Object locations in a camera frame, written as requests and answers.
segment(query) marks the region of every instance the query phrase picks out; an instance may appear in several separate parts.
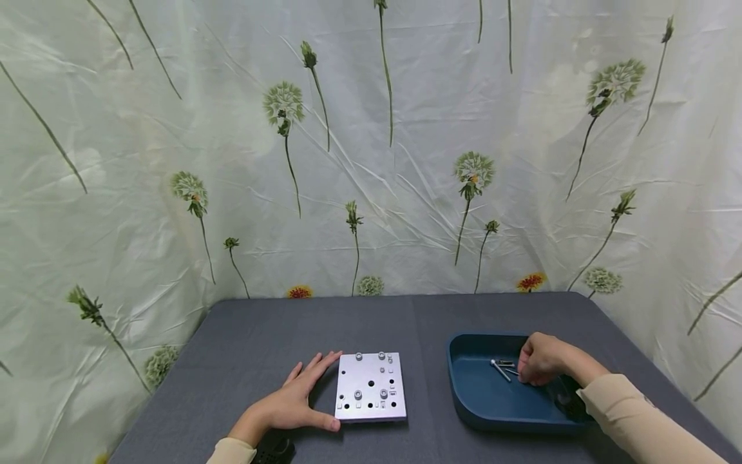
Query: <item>gray table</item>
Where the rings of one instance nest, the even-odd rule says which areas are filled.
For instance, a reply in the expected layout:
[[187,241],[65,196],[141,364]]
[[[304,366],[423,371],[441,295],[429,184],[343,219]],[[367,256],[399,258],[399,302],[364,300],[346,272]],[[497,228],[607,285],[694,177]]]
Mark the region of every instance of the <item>gray table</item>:
[[[742,456],[592,301],[576,293],[234,300],[214,306],[111,464],[203,464],[243,410],[278,388],[297,361],[329,350],[398,351],[407,423],[293,433],[294,463],[630,463],[600,433],[484,434],[453,409],[447,341],[457,332],[541,330],[592,353],[733,464]],[[335,375],[315,407],[333,414]]]

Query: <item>blue tray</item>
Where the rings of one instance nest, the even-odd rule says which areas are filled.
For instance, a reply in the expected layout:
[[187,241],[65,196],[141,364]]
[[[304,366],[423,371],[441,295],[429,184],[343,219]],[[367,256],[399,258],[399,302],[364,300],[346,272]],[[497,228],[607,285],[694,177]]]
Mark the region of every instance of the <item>blue tray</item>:
[[518,364],[528,336],[514,333],[461,333],[448,344],[448,376],[456,413],[471,428],[537,434],[577,434],[594,420],[571,420],[554,403],[554,395],[578,387],[562,376],[545,387],[512,382],[490,366],[490,359]]

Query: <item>metal pin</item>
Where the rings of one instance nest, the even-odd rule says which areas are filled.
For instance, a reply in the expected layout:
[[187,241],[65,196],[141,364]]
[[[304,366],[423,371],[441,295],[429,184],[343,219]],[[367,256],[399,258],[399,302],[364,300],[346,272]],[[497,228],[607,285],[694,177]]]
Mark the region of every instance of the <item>metal pin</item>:
[[497,369],[497,371],[500,372],[503,377],[505,377],[505,380],[507,380],[508,382],[512,382],[512,380],[510,380],[510,377],[508,377],[508,375],[500,368],[500,366],[497,365],[494,359],[490,359],[490,366]]

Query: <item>green stem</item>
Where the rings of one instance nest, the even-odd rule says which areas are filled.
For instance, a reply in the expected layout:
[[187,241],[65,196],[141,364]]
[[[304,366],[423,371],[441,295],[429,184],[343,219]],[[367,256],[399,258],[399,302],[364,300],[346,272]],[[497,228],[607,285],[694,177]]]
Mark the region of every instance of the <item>green stem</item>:
[[598,257],[598,255],[600,254],[600,252],[603,251],[603,249],[605,248],[605,245],[608,243],[608,239],[610,239],[611,238],[611,235],[613,235],[613,229],[616,228],[616,224],[618,224],[618,221],[616,221],[616,222],[613,223],[613,225],[611,226],[611,231],[608,233],[608,235],[606,235],[605,240],[603,241],[603,245],[600,246],[600,249],[598,250],[597,253],[595,253],[595,256],[593,256],[593,258],[590,260],[590,262],[587,264],[587,266],[583,267],[582,270],[580,271],[580,273],[577,274],[577,277],[575,277],[574,280],[572,281],[572,283],[569,284],[569,287],[567,288],[567,291],[572,290],[572,286],[574,285],[575,282],[577,282],[577,279],[580,278],[580,276],[582,275],[583,272],[585,272],[585,269],[589,268],[590,265],[593,264],[593,261],[595,261],[595,258]]
[[320,94],[320,101],[322,102],[322,111],[325,113],[325,125],[327,126],[327,153],[329,153],[329,120],[327,119],[327,108],[324,105],[324,97],[322,96],[322,89],[320,88],[320,80],[317,78],[317,73],[314,68],[310,68],[312,76],[315,78],[315,85],[317,85],[317,92]]
[[647,107],[647,117],[644,119],[644,123],[642,124],[642,127],[639,129],[639,133],[637,134],[637,137],[639,137],[639,134],[642,133],[644,130],[644,126],[647,125],[647,122],[649,121],[649,112],[651,111],[652,103],[654,103],[654,96],[657,95],[657,86],[660,84],[660,74],[662,73],[662,64],[665,62],[665,52],[667,51],[667,42],[665,42],[665,46],[662,47],[662,58],[660,58],[660,67],[657,69],[657,79],[654,81],[654,90],[651,93],[651,98],[649,99],[649,107]]
[[358,232],[353,235],[355,236],[355,274],[353,274],[353,287],[350,289],[350,296],[353,296],[355,291],[355,278],[358,277],[358,265],[361,263],[361,251],[358,250]]
[[735,275],[731,281],[724,284],[723,287],[721,287],[716,293],[714,293],[711,298],[706,300],[706,303],[703,304],[703,307],[700,309],[700,313],[698,313],[698,316],[696,316],[696,319],[693,320],[693,324],[691,324],[691,328],[688,329],[688,335],[690,336],[691,332],[693,332],[693,329],[695,329],[695,326],[698,325],[698,321],[700,321],[701,316],[706,312],[707,309],[709,309],[709,306],[711,306],[711,303],[714,302],[716,298],[719,298],[724,292],[729,290],[729,288],[736,284],[738,280],[742,278],[742,271],[740,271],[737,275]]
[[105,320],[103,320],[102,322],[103,322],[103,328],[105,329],[106,332],[108,332],[108,335],[110,335],[111,338],[114,339],[114,343],[118,345],[121,352],[124,353],[124,356],[126,356],[126,360],[129,361],[129,365],[131,366],[131,368],[134,369],[134,372],[137,374],[137,378],[139,378],[139,381],[142,383],[142,386],[144,387],[144,389],[147,390],[147,393],[152,394],[152,391],[147,386],[147,382],[145,382],[141,374],[139,374],[139,370],[137,369],[137,366],[134,365],[134,361],[132,361],[131,357],[129,357],[129,353],[126,353],[126,350],[124,349],[124,345],[122,345],[121,342],[119,342],[119,339],[116,337],[114,332],[108,327],[108,324],[105,323]]
[[466,200],[466,210],[464,211],[464,220],[462,220],[462,226],[461,229],[459,229],[459,241],[456,245],[456,259],[453,261],[453,265],[457,265],[459,262],[459,250],[462,247],[462,233],[464,232],[464,223],[466,222],[466,217],[469,214],[469,204],[471,203],[471,200]]
[[709,382],[709,384],[708,384],[708,385],[706,386],[706,388],[704,388],[704,389],[703,389],[703,391],[701,391],[701,392],[700,392],[700,393],[698,394],[698,396],[696,396],[696,397],[695,397],[695,398],[693,399],[693,402],[696,402],[696,401],[698,401],[699,399],[703,398],[703,397],[704,397],[704,396],[706,395],[706,393],[708,393],[708,392],[709,392],[709,390],[711,390],[711,387],[713,386],[713,384],[714,384],[714,383],[716,383],[716,381],[717,381],[717,380],[719,380],[719,377],[721,377],[721,374],[723,374],[723,373],[724,373],[724,371],[725,371],[725,370],[726,370],[726,369],[727,369],[727,368],[728,368],[729,366],[731,366],[731,365],[732,365],[732,363],[733,363],[733,362],[734,362],[734,361],[735,361],[735,360],[736,360],[736,359],[737,359],[737,358],[738,358],[738,357],[739,357],[739,356],[740,356],[741,354],[742,354],[742,347],[740,347],[740,349],[739,349],[739,350],[737,350],[737,353],[735,353],[735,354],[734,354],[734,356],[732,356],[732,358],[731,358],[731,359],[730,359],[729,361],[727,361],[727,362],[726,362],[726,363],[725,363],[725,364],[724,364],[723,366],[721,366],[721,369],[719,369],[719,371],[718,371],[718,372],[716,373],[716,375],[714,375],[714,376],[713,376],[713,377],[711,378],[711,381],[710,381],[710,382]]
[[289,158],[289,135],[284,137],[284,145],[286,146],[286,161],[289,162],[289,171],[291,172],[291,178],[294,180],[294,189],[296,189],[296,206],[299,208],[299,219],[301,219],[301,203],[299,203],[299,185],[296,183],[296,176],[294,176],[294,168],[291,167],[291,158]]
[[482,17],[482,0],[479,0],[479,38],[476,40],[476,43],[482,41]]
[[217,284],[217,280],[214,278],[214,267],[211,265],[211,253],[209,253],[209,245],[206,243],[206,228],[203,226],[203,216],[199,217],[201,221],[201,233],[203,235],[203,246],[206,248],[206,257],[209,258],[209,269],[211,270],[211,281],[214,285]]
[[585,154],[585,148],[588,146],[588,137],[590,137],[590,131],[593,130],[593,124],[595,124],[595,121],[598,120],[597,116],[593,116],[593,122],[590,123],[590,127],[588,127],[588,133],[585,134],[585,142],[582,143],[582,152],[580,153],[580,160],[577,161],[577,172],[574,173],[574,177],[572,178],[572,184],[569,186],[569,193],[567,193],[567,198],[565,199],[565,202],[569,200],[569,196],[572,195],[572,189],[574,188],[574,181],[577,180],[577,175],[580,173],[580,167],[582,166],[582,156]]
[[250,299],[250,292],[247,291],[247,284],[245,283],[245,279],[242,278],[242,273],[237,268],[237,265],[234,263],[234,256],[232,256],[232,248],[229,249],[229,259],[232,260],[232,266],[234,266],[234,270],[237,271],[237,275],[240,276],[240,280],[242,281],[242,285],[245,286],[245,293],[247,294],[247,299]]
[[482,241],[482,248],[479,249],[479,267],[476,269],[476,285],[474,286],[474,293],[476,293],[476,289],[479,288],[479,273],[482,271],[482,252],[485,250],[485,243],[487,242],[489,234],[490,231],[487,231],[485,239]]
[[21,92],[21,89],[18,88],[18,85],[16,85],[16,81],[13,80],[12,77],[10,77],[10,73],[7,72],[7,69],[5,68],[5,65],[2,61],[0,61],[0,68],[2,68],[3,72],[5,73],[5,76],[10,80],[10,84],[13,85],[13,88],[16,89],[16,92],[18,92],[18,95],[21,96],[23,101],[26,103],[26,106],[33,112],[33,114],[36,116],[36,119],[39,120],[39,122],[44,126],[44,129],[46,129],[47,134],[49,134],[49,138],[51,138],[51,141],[54,142],[54,145],[56,146],[56,149],[59,150],[59,153],[62,154],[62,157],[67,162],[67,166],[70,166],[70,169],[72,169],[72,172],[77,176],[77,180],[80,181],[80,185],[82,186],[82,189],[85,191],[85,193],[88,193],[88,187],[85,186],[85,182],[82,181],[82,177],[80,176],[80,173],[77,171],[77,168],[72,163],[72,160],[67,156],[67,152],[62,147],[62,144],[59,143],[59,140],[56,139],[56,136],[51,131],[51,128],[49,125],[44,121],[44,118],[42,118],[42,115],[39,114],[39,112],[36,110],[36,108],[33,107],[30,101],[28,101],[28,98]]
[[381,57],[384,58],[384,73],[387,75],[387,89],[389,89],[389,146],[392,146],[394,125],[392,124],[392,81],[389,78],[389,67],[387,66],[387,52],[384,50],[384,9],[378,9],[378,23],[381,30]]
[[510,63],[510,74],[513,73],[513,11],[508,0],[508,62]]
[[129,4],[131,5],[131,9],[134,10],[134,15],[137,17],[137,21],[139,22],[139,27],[142,28],[142,32],[145,36],[147,36],[147,40],[149,41],[149,45],[152,46],[152,50],[154,50],[154,54],[157,57],[157,61],[160,62],[160,66],[162,66],[162,70],[165,71],[165,76],[168,78],[168,82],[170,82],[170,86],[175,91],[175,94],[178,96],[179,99],[183,99],[180,96],[180,93],[178,92],[178,89],[175,88],[175,84],[173,83],[173,80],[170,79],[170,74],[168,74],[168,70],[165,68],[165,64],[162,62],[162,58],[160,58],[160,54],[157,52],[157,47],[154,46],[154,42],[152,42],[152,38],[149,36],[149,33],[147,32],[147,28],[144,27],[144,22],[142,22],[142,17],[139,15],[139,11],[137,10],[137,6],[134,5],[134,0],[129,0]]
[[98,16],[100,16],[101,19],[103,19],[103,21],[105,21],[105,23],[108,24],[108,28],[111,29],[111,32],[114,33],[116,40],[119,41],[119,45],[121,45],[121,49],[124,50],[124,53],[126,53],[126,59],[129,61],[129,66],[131,67],[131,70],[134,70],[134,64],[131,62],[131,56],[129,56],[129,51],[126,50],[126,46],[124,46],[124,41],[121,40],[121,37],[119,37],[119,34],[114,29],[114,26],[108,21],[108,18],[105,17],[103,12],[93,3],[93,0],[88,0],[88,3],[95,10],[95,12],[98,13]]

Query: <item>white fabric backdrop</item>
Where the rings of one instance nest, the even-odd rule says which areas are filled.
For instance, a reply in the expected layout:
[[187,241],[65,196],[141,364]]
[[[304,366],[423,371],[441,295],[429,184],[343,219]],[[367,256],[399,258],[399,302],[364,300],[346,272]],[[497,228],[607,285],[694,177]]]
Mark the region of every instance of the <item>white fabric backdrop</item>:
[[[742,270],[742,4],[514,1],[511,75],[505,0],[483,1],[479,44],[476,0],[386,3],[391,147],[372,0],[137,1],[182,100],[126,1],[95,5],[133,70],[89,2],[0,7],[0,61],[89,191],[0,75],[0,461],[93,462],[148,398],[111,337],[65,301],[75,284],[100,297],[144,372],[158,347],[187,341],[211,304],[244,296],[227,237],[240,239],[234,260],[253,298],[298,284],[349,295],[355,244],[344,204],[356,200],[359,278],[378,276],[385,295],[471,293],[485,224],[497,220],[478,291],[516,291],[532,272],[547,276],[541,290],[565,290],[630,189],[636,209],[593,263],[620,274],[623,289],[593,299],[686,395],[712,383],[697,406],[742,447],[742,287],[730,285],[687,335]],[[318,57],[329,152],[304,40]],[[592,120],[592,76],[632,57],[646,66],[636,97],[597,119],[565,202]],[[263,110],[263,93],[283,80],[305,106],[289,136],[301,219],[283,138]],[[466,202],[452,174],[467,151],[496,172],[472,200],[454,266]],[[199,221],[170,191],[181,170],[208,191],[216,285]],[[589,295],[582,277],[573,290]]]

